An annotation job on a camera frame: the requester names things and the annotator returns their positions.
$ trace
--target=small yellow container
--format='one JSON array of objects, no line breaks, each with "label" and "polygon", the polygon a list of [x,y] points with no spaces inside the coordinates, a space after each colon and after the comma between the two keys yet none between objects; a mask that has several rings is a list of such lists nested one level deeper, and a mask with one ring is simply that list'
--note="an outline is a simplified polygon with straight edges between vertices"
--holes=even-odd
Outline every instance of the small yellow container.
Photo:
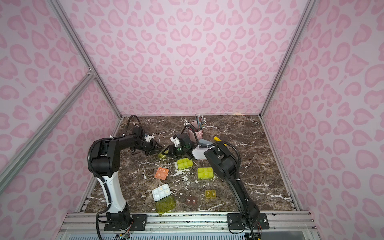
[{"label": "small yellow container", "polygon": [[212,179],[214,177],[214,170],[211,167],[200,167],[197,169],[198,179]]},{"label": "small yellow container", "polygon": [[182,159],[177,160],[177,168],[179,170],[190,168],[192,166],[193,166],[193,162],[192,162],[192,160],[189,160],[189,158],[182,158]]},{"label": "small yellow container", "polygon": [[205,198],[207,199],[214,199],[216,198],[216,190],[205,190]]},{"label": "small yellow container", "polygon": [[161,159],[165,159],[165,158],[167,157],[166,155],[163,155],[163,154],[161,154],[161,153],[159,153],[157,156],[158,156],[159,158],[161,158]]},{"label": "small yellow container", "polygon": [[211,198],[216,198],[216,190],[215,189],[211,190]]},{"label": "small yellow container", "polygon": [[205,198],[211,198],[211,190],[205,190]]}]

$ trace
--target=yellow transparent lid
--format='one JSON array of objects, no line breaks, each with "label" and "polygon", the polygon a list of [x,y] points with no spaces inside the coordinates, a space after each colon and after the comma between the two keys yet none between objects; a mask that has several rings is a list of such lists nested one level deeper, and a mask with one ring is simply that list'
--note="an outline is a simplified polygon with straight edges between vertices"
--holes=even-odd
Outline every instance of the yellow transparent lid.
[{"label": "yellow transparent lid", "polygon": [[156,202],[156,210],[159,215],[162,215],[176,207],[176,202],[172,196],[168,196]]}]

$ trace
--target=pencil holder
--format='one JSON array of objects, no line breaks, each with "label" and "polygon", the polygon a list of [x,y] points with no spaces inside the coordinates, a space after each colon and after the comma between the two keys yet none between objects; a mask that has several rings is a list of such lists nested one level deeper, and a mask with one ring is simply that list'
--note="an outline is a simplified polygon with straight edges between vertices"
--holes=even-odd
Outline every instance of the pencil holder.
[{"label": "pencil holder", "polygon": [[[194,126],[196,129],[198,129],[197,121],[191,122],[191,125]],[[196,132],[197,140],[200,140],[203,138],[203,130],[201,129],[200,131]],[[196,142],[195,135],[193,134],[193,131],[189,130],[189,138]]]}]

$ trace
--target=yellow pill box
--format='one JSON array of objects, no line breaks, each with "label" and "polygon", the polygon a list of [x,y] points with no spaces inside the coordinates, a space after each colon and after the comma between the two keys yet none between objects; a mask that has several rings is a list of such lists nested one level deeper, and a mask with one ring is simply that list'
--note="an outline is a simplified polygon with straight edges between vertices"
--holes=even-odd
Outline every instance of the yellow pill box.
[{"label": "yellow pill box", "polygon": [[192,166],[193,166],[193,162],[192,162],[192,160],[189,160],[189,158],[182,158],[182,159],[177,160],[177,168],[179,170],[190,168]]},{"label": "yellow pill box", "polygon": [[197,169],[198,179],[212,179],[214,177],[214,170],[211,167],[200,167]]}]

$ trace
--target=marble table surface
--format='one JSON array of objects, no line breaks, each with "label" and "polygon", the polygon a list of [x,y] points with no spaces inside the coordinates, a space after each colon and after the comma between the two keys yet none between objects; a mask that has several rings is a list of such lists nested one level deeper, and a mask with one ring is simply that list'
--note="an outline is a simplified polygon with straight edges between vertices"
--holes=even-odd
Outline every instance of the marble table surface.
[{"label": "marble table surface", "polygon": [[[147,134],[154,134],[155,139],[164,147],[171,144],[170,137],[181,132],[184,119],[192,121],[194,116],[140,117],[142,127]],[[236,146],[242,158],[240,176],[251,198],[261,211],[293,210],[290,199],[275,159],[266,139],[258,116],[206,116],[207,127],[203,129],[203,138],[214,142],[217,136]],[[123,133],[128,118],[124,118],[117,136]],[[137,121],[132,119],[128,133]],[[129,149],[122,150],[119,181],[130,212],[156,212],[151,191],[168,183],[176,208],[172,212],[198,211],[235,211],[237,204],[229,186],[215,174],[214,179],[197,178],[199,167],[210,167],[206,160],[194,160],[192,168],[179,171],[175,159],[159,159],[157,154],[145,156],[143,153],[131,155]],[[158,167],[169,169],[166,180],[154,178]],[[215,189],[216,199],[205,199],[204,191]],[[186,196],[196,196],[196,206],[185,204]],[[101,186],[96,184],[86,213],[96,213],[106,206]]]}]

